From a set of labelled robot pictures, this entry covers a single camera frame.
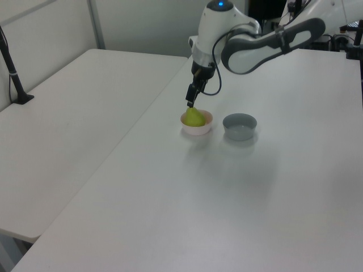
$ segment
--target white tabletop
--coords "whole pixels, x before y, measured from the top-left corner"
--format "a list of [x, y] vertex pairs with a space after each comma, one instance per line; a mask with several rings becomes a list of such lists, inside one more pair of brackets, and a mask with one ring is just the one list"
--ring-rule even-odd
[[[196, 102], [213, 130], [190, 137], [191, 61], [14, 272], [361, 271], [359, 62], [297, 50], [248, 75], [222, 69], [221, 93]], [[254, 139], [223, 137], [235, 112], [257, 119]]]
[[89, 50], [0, 113], [0, 233], [35, 241], [186, 58]]

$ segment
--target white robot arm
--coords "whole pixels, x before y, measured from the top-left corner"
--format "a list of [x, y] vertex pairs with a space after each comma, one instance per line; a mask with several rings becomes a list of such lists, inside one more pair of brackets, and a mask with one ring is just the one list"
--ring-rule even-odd
[[258, 22], [242, 14], [231, 2], [209, 2], [200, 20], [199, 35], [189, 38], [194, 77], [186, 97], [188, 106], [192, 107], [199, 92], [204, 92], [220, 60], [232, 73], [247, 74], [262, 63], [362, 16], [362, 0], [308, 0], [289, 24], [261, 37]]

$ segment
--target white bowl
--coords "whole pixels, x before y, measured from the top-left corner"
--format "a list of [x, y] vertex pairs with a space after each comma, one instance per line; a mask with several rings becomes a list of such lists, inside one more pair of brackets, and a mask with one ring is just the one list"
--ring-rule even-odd
[[204, 126], [187, 126], [184, 124], [184, 119], [186, 113], [184, 112], [180, 117], [181, 125], [183, 126], [183, 129], [186, 133], [194, 136], [199, 136], [206, 134], [210, 128], [212, 127], [212, 120], [213, 116], [210, 112], [207, 112], [206, 110], [199, 109], [200, 113], [204, 115], [205, 117], [205, 125]]

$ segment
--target white wall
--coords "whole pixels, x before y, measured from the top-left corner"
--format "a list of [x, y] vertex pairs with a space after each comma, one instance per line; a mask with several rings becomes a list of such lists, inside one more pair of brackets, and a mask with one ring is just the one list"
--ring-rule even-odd
[[[87, 0], [56, 0], [3, 30], [26, 92], [86, 50], [96, 48]], [[0, 111], [9, 105], [8, 79], [0, 55]]]
[[[106, 49], [189, 57], [210, 0], [92, 0]], [[244, 12], [245, 0], [233, 3]]]

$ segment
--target green pear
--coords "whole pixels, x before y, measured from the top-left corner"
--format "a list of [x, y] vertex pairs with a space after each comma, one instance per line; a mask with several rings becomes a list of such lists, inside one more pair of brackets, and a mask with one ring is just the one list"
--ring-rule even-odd
[[205, 117], [196, 108], [188, 108], [185, 115], [184, 124], [187, 126], [204, 126]]

